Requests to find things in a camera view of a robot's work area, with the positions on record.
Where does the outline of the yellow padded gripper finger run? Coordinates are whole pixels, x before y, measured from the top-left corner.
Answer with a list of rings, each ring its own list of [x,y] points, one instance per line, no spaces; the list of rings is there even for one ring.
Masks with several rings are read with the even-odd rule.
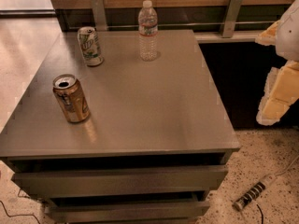
[[[256,120],[270,126],[279,122],[299,99],[299,62],[287,61],[281,68],[272,67],[263,91]]]
[[[275,46],[278,24],[279,21],[272,23],[266,30],[258,34],[255,42],[263,46]]]

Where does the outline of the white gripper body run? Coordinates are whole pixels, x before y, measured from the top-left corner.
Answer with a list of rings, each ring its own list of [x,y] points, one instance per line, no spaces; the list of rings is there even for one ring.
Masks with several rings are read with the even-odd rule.
[[[278,22],[276,53],[286,60],[299,61],[299,0],[292,3]]]

